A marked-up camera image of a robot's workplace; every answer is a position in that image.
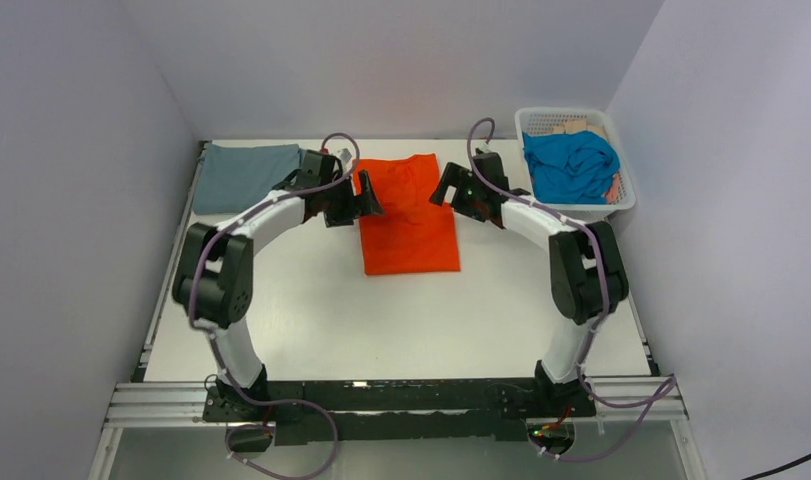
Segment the plastic laundry basket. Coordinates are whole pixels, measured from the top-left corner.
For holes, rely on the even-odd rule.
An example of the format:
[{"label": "plastic laundry basket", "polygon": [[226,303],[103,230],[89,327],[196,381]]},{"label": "plastic laundry basket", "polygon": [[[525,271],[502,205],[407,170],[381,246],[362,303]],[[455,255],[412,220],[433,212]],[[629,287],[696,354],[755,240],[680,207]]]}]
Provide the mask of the plastic laundry basket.
[{"label": "plastic laundry basket", "polygon": [[616,203],[607,205],[575,205],[575,204],[549,204],[550,207],[585,222],[602,220],[617,210],[627,210],[635,205],[635,191],[632,189],[632,180],[629,178],[628,161],[617,138],[617,132],[611,120],[599,110],[585,110],[579,108],[549,108],[534,107],[521,108],[514,115],[517,125],[517,142],[520,150],[523,149],[523,133],[529,135],[548,135],[552,127],[563,125],[568,120],[585,120],[588,125],[602,127],[608,137],[608,143],[620,157],[620,195]]}]

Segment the gray cloth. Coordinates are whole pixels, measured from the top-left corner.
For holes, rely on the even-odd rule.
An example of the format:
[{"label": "gray cloth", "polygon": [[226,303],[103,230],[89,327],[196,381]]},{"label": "gray cloth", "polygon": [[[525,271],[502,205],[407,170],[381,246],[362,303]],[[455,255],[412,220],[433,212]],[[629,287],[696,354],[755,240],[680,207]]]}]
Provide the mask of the gray cloth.
[{"label": "gray cloth", "polygon": [[299,168],[299,145],[230,148],[208,144],[193,195],[197,215],[239,213]]}]

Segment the clothing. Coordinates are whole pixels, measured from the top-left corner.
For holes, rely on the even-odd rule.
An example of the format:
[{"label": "clothing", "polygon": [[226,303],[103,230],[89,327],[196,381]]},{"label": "clothing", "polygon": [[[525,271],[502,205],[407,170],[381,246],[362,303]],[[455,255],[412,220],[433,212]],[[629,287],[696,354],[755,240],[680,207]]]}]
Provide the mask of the clothing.
[{"label": "clothing", "polygon": [[208,144],[193,194],[197,215],[240,213],[299,168],[299,145],[230,148]]},{"label": "clothing", "polygon": [[[458,241],[452,207],[429,197],[440,180],[434,154],[405,160],[364,160],[358,171],[370,174],[384,216],[361,217],[364,273],[458,272]],[[353,182],[358,189],[357,172]]]},{"label": "clothing", "polygon": [[544,203],[604,204],[620,170],[611,145],[589,131],[537,137],[524,133],[523,153],[535,198]]}]

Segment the orange cloth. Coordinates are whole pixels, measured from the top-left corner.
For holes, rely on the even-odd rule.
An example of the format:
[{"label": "orange cloth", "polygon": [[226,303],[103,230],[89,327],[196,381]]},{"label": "orange cloth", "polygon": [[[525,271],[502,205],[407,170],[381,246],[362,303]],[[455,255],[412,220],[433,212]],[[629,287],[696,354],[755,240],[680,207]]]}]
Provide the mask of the orange cloth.
[{"label": "orange cloth", "polygon": [[[364,160],[358,171],[370,174],[383,217],[361,217],[364,273],[458,272],[458,241],[452,207],[429,203],[440,179],[437,157]],[[356,191],[358,175],[353,175]]]}]

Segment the white tabletop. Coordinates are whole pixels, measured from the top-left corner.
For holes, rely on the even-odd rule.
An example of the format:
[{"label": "white tabletop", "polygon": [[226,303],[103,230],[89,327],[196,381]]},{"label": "white tabletop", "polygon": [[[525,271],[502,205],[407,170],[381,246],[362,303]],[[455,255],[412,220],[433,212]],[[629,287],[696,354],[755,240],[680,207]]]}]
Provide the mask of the white tabletop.
[{"label": "white tabletop", "polygon": [[[231,140],[249,147],[319,140]],[[329,148],[346,146],[332,141]],[[361,140],[365,158],[435,153],[467,164],[462,140]],[[511,187],[530,188],[517,142],[495,140]],[[196,218],[215,222],[227,216]],[[550,295],[549,257],[521,236],[455,215],[461,272],[367,277],[358,227],[326,229],[322,215],[277,238],[255,258],[247,315],[271,380],[529,377],[564,318]],[[216,367],[204,336],[168,298],[146,381],[191,381]],[[591,351],[592,376],[649,375],[628,302]]]}]

